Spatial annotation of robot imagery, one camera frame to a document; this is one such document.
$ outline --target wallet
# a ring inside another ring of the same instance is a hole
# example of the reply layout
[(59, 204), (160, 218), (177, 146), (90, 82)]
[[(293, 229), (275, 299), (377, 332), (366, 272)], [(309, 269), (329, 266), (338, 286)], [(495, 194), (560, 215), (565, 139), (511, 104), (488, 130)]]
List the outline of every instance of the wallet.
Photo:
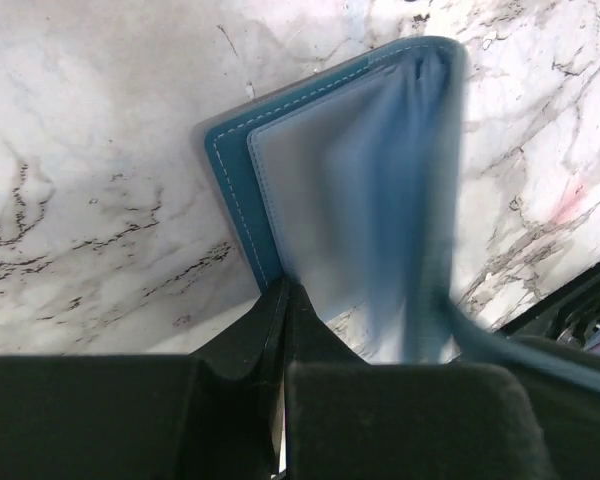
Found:
[(399, 362), (438, 362), (453, 337), (467, 359), (600, 391), (600, 372), (449, 299), (465, 63), (451, 39), (400, 39), (217, 119), (204, 148), (244, 255), (262, 292), (289, 277), (323, 321), (366, 302)]

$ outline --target pink mark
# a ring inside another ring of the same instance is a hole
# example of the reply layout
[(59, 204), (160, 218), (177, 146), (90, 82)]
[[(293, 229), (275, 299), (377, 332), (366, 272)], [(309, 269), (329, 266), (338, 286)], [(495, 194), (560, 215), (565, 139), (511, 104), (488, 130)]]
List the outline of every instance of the pink mark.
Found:
[(556, 211), (551, 215), (551, 222), (560, 225), (571, 220), (574, 213), (578, 209), (578, 205), (586, 196), (584, 184), (578, 179), (577, 181), (569, 180), (567, 186), (562, 192), (562, 198), (558, 202)]

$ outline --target marble table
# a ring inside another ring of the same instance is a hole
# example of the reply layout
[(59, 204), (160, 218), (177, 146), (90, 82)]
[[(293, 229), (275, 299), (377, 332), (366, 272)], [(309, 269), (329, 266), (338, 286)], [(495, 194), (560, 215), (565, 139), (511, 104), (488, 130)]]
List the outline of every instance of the marble table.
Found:
[[(257, 289), (194, 127), (422, 34), (471, 62), (458, 301), (497, 326), (600, 260), (600, 0), (0, 1), (0, 354), (230, 324)], [(373, 358), (362, 317), (329, 325)]]

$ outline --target marble surface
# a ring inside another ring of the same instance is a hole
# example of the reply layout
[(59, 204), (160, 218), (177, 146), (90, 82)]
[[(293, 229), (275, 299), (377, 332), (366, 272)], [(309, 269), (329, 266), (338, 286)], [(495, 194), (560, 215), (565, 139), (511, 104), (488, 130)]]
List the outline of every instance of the marble surface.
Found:
[(499, 325), (600, 260), (600, 0), (0, 0), (0, 353), (224, 328), (257, 290), (194, 127), (421, 34), (471, 62), (458, 301)]

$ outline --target white stitching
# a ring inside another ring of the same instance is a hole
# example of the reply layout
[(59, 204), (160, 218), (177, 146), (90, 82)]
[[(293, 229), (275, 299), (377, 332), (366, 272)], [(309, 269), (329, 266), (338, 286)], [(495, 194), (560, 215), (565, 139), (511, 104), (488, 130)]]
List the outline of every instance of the white stitching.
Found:
[(247, 237), (249, 238), (249, 243), (251, 243), (251, 249), (253, 250), (253, 255), (256, 258), (256, 263), (258, 264), (258, 269), (260, 270), (260, 275), (262, 275), (262, 279), (264, 280), (265, 287), (269, 287), (269, 282), (267, 282), (267, 277), (264, 275), (264, 271), (262, 269), (262, 265), (260, 264), (260, 258), (258, 258), (258, 252), (256, 250), (256, 246), (253, 243), (253, 239), (251, 238), (251, 232), (249, 232), (249, 228), (247, 227), (247, 222), (245, 221), (244, 215), (242, 214), (242, 209), (240, 208), (240, 204), (238, 203), (238, 199), (236, 198), (236, 194), (233, 191), (233, 185), (231, 185), (231, 180), (229, 179), (229, 174), (227, 173), (227, 169), (225, 168), (224, 163), (222, 162), (222, 157), (220, 155), (220, 152), (218, 151), (218, 143), (217, 143), (218, 140), (220, 140), (225, 135), (228, 135), (228, 134), (230, 134), (232, 132), (235, 132), (237, 130), (240, 130), (240, 129), (246, 127), (247, 125), (250, 125), (253, 122), (257, 122), (258, 120), (260, 120), (260, 119), (262, 119), (264, 117), (268, 117), (269, 115), (272, 115), (274, 113), (280, 112), (282, 110), (286, 110), (290, 106), (295, 105), (297, 103), (300, 103), (301, 101), (306, 100), (307, 98), (312, 97), (312, 96), (316, 95), (317, 93), (324, 92), (325, 90), (328, 90), (329, 88), (331, 88), (331, 87), (333, 87), (335, 85), (338, 85), (339, 83), (342, 83), (342, 82), (348, 80), (349, 78), (355, 77), (356, 75), (364, 72), (365, 70), (369, 70), (374, 63), (379, 62), (380, 60), (384, 60), (387, 57), (391, 57), (393, 55), (397, 55), (398, 53), (404, 52), (406, 50), (411, 50), (411, 49), (416, 49), (416, 48), (432, 48), (432, 47), (446, 51), (445, 47), (439, 46), (439, 45), (414, 45), (414, 46), (411, 46), (411, 47), (404, 47), (404, 48), (401, 48), (399, 50), (395, 50), (393, 52), (389, 52), (389, 53), (387, 53), (385, 55), (382, 55), (381, 57), (378, 57), (378, 58), (372, 58), (372, 59), (369, 60), (369, 63), (366, 66), (364, 66), (364, 67), (356, 70), (355, 72), (353, 72), (353, 73), (351, 73), (351, 74), (349, 74), (349, 75), (347, 75), (345, 77), (342, 77), (341, 79), (336, 80), (335, 82), (330, 83), (330, 84), (328, 84), (328, 85), (326, 85), (324, 87), (318, 88), (317, 90), (314, 90), (314, 91), (312, 91), (310, 93), (307, 93), (306, 95), (303, 95), (300, 98), (296, 98), (293, 102), (285, 103), (282, 107), (278, 107), (278, 108), (276, 108), (274, 110), (271, 110), (269, 112), (260, 114), (257, 117), (251, 118), (251, 119), (247, 120), (244, 123), (240, 123), (239, 125), (237, 125), (237, 126), (235, 126), (233, 128), (230, 128), (226, 132), (219, 133), (216, 136), (216, 138), (213, 140), (213, 149), (216, 151), (216, 156), (218, 157), (218, 161), (220, 162), (220, 166), (222, 167), (222, 170), (224, 171), (224, 176), (225, 176), (225, 179), (227, 180), (227, 185), (229, 186), (229, 191), (231, 192), (231, 196), (233, 197), (233, 201), (235, 202), (236, 208), (238, 209), (238, 213), (240, 214), (240, 219), (242, 220), (242, 226), (244, 227), (245, 231), (247, 232)]

